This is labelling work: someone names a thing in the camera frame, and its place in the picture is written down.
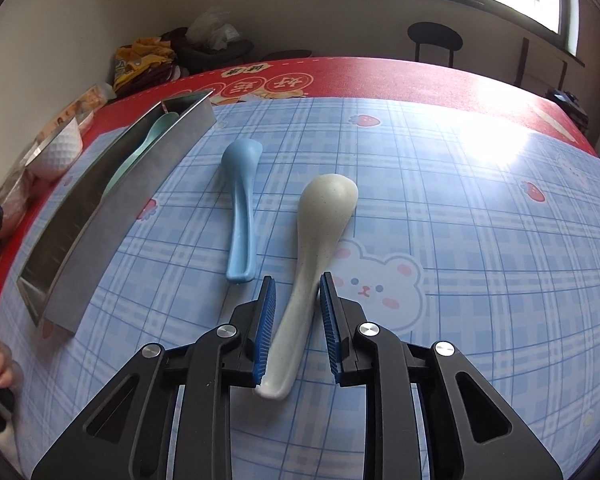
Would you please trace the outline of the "green spoon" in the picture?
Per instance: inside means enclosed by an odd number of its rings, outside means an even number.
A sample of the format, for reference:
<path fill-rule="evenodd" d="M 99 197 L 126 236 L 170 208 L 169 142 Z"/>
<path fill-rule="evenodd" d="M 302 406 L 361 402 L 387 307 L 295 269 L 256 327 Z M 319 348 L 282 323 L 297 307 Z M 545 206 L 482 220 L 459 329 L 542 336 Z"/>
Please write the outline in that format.
<path fill-rule="evenodd" d="M 105 186 L 105 189 L 102 191 L 102 197 L 105 197 L 111 191 L 114 185 L 130 169 L 134 162 L 151 146 L 152 142 L 154 142 L 159 136 L 165 133 L 166 130 L 172 127 L 179 117 L 180 115 L 178 113 L 166 112 L 151 125 L 148 133 L 145 136 L 145 139 L 140 146 L 131 155 L 129 155 L 124 162 L 122 162 L 116 172 L 112 175 L 109 182 Z"/>

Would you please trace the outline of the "blue spoon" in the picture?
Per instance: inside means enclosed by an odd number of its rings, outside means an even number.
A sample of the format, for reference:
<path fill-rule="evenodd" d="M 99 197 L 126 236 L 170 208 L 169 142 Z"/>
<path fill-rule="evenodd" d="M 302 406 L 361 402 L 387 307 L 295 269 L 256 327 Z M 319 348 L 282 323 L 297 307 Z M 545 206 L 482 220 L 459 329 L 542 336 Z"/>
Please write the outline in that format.
<path fill-rule="evenodd" d="M 225 276 L 230 283 L 247 283 L 256 275 L 253 232 L 253 189 L 262 144 L 240 138 L 224 151 L 221 166 L 233 207 L 232 235 Z"/>

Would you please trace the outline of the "white speckled spoon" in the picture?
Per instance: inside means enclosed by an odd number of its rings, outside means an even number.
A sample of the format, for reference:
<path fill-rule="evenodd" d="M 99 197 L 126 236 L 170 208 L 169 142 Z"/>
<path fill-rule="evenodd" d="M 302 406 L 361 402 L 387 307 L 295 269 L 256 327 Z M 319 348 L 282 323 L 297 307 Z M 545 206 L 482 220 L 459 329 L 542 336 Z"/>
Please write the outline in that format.
<path fill-rule="evenodd" d="M 273 337 L 256 393 L 281 401 L 294 386 L 312 323 L 317 286 L 358 203 L 358 187 L 342 174 L 322 174 L 303 190 L 297 211 L 294 286 Z"/>

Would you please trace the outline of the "plastic-wrapped bowl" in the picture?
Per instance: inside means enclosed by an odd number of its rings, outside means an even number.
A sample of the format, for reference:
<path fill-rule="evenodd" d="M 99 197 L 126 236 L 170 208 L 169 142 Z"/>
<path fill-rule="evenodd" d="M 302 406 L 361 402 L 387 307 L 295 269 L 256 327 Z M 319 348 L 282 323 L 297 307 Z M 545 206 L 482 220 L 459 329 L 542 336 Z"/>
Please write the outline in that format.
<path fill-rule="evenodd" d="M 28 173 L 27 166 L 35 152 L 34 145 L 22 152 L 0 186 L 0 207 L 3 211 L 0 240 L 6 240 L 12 235 L 28 210 L 33 177 Z"/>

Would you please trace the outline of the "stainless steel utensil tray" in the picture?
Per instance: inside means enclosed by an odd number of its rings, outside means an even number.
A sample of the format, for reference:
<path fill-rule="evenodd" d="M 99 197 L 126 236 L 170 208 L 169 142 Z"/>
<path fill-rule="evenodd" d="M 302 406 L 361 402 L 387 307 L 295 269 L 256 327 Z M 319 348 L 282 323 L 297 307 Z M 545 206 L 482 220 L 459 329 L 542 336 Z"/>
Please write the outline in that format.
<path fill-rule="evenodd" d="M 87 166 L 52 213 L 16 285 L 34 324 L 75 333 L 102 274 L 163 181 L 215 124 L 210 90 L 156 103 Z M 102 191 L 164 113 L 176 123 L 144 151 L 111 191 Z"/>

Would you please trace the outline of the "white textured bowl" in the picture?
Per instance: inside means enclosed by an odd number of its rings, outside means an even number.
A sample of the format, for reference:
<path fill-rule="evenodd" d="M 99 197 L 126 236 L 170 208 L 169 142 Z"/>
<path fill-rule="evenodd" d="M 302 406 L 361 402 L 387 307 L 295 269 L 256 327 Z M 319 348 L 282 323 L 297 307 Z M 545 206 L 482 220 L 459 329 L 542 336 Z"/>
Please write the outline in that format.
<path fill-rule="evenodd" d="M 36 178 L 54 182 L 69 170 L 82 150 L 79 124 L 73 117 L 38 144 L 28 159 L 26 168 Z"/>

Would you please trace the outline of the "blue plaid bear placemat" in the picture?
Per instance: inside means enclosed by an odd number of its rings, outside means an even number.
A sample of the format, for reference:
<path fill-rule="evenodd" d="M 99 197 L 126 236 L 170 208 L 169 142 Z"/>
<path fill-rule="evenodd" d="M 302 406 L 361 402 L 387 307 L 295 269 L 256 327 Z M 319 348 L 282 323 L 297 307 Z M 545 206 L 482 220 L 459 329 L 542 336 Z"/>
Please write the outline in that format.
<path fill-rule="evenodd" d="M 257 295 L 225 277 L 232 205 L 221 157 L 261 143 L 257 274 L 284 306 L 298 201 L 320 174 L 358 186 L 330 263 L 341 296 L 402 339 L 455 344 L 564 474 L 600 440 L 600 159 L 493 115 L 362 99 L 221 106 L 214 127 L 147 204 L 78 331 L 34 325 L 14 282 L 0 335 L 21 364 L 16 420 L 30 472 L 144 344 L 195 341 Z"/>

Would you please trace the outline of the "white plastic bag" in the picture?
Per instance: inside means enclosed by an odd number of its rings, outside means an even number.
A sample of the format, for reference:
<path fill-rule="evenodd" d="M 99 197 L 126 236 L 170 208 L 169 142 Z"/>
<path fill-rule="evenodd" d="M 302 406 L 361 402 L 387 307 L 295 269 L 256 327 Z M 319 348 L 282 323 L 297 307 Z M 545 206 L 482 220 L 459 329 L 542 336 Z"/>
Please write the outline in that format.
<path fill-rule="evenodd" d="M 201 44 L 213 51 L 226 49 L 242 39 L 242 35 L 230 22 L 230 11 L 212 6 L 200 14 L 186 30 L 185 37 L 191 44 Z"/>

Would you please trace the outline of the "black waste bin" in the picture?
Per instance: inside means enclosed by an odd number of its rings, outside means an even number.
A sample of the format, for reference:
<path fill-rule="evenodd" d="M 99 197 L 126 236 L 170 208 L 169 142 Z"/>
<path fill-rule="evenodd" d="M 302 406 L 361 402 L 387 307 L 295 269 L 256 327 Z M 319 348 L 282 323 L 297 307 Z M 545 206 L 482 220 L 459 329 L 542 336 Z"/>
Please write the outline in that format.
<path fill-rule="evenodd" d="M 310 58 L 312 56 L 311 50 L 306 49 L 292 49 L 292 50 L 281 50 L 266 54 L 261 58 L 262 62 L 288 60 L 288 58 Z"/>

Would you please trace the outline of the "black rice cooker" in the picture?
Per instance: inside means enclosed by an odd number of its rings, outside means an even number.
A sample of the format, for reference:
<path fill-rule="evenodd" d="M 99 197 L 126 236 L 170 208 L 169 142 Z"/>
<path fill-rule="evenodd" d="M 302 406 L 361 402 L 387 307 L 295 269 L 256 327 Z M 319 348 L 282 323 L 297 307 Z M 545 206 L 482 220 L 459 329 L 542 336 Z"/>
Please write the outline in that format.
<path fill-rule="evenodd" d="M 550 87 L 545 97 L 556 103 L 583 134 L 588 133 L 588 113 L 571 92 Z"/>

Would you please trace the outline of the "red printed tablecloth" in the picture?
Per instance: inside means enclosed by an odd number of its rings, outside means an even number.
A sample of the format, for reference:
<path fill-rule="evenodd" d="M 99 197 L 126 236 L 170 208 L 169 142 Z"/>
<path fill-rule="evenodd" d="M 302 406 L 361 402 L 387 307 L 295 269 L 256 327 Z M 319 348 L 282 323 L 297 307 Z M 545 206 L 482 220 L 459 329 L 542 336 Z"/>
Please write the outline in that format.
<path fill-rule="evenodd" d="M 221 106 L 238 103 L 305 99 L 362 99 L 442 106 L 450 110 L 493 115 L 499 120 L 545 134 L 600 158 L 578 129 L 569 125 L 556 104 L 509 84 L 452 68 L 374 58 L 307 58 L 271 64 L 264 70 L 249 67 L 244 72 L 221 70 L 211 75 L 201 74 L 106 106 L 99 112 L 92 128 L 93 140 L 47 197 L 27 235 L 21 240 L 12 265 L 2 276 L 0 299 L 8 282 L 16 285 L 16 279 L 38 236 L 87 166 L 120 133 L 156 103 L 163 101 L 166 93 L 189 93 L 196 84 L 218 88 L 232 97 L 224 105 L 212 104 L 214 114 Z M 265 88 L 268 97 L 248 102 L 236 100 L 234 96 L 250 84 Z M 260 287 L 257 295 L 245 302 L 258 298 L 265 278 L 272 276 L 259 276 L 256 269 L 254 279 L 247 283 L 258 282 Z M 281 320 L 288 301 L 284 306 L 278 304 L 277 283 L 275 278 L 272 279 L 276 285 L 275 318 Z"/>

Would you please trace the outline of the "black round stool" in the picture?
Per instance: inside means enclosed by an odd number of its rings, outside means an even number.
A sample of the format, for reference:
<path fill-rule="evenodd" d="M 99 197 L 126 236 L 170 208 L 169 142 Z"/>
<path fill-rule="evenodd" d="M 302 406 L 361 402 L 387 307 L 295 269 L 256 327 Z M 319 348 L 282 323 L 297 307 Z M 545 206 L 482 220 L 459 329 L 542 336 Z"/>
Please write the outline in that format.
<path fill-rule="evenodd" d="M 414 60 L 419 61 L 420 47 L 434 46 L 449 52 L 449 68 L 454 67 L 454 56 L 464 46 L 464 40 L 451 27 L 434 22 L 417 22 L 407 29 L 407 36 L 415 45 Z"/>

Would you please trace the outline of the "black folding chair frame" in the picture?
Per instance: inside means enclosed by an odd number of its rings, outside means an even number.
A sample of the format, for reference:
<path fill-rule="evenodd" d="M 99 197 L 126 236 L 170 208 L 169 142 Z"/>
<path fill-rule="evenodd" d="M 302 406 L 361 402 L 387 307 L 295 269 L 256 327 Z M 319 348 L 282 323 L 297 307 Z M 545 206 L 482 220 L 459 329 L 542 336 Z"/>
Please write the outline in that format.
<path fill-rule="evenodd" d="M 550 88 L 562 90 L 567 70 L 568 62 L 553 47 L 522 38 L 514 79 L 516 87 L 541 96 Z"/>

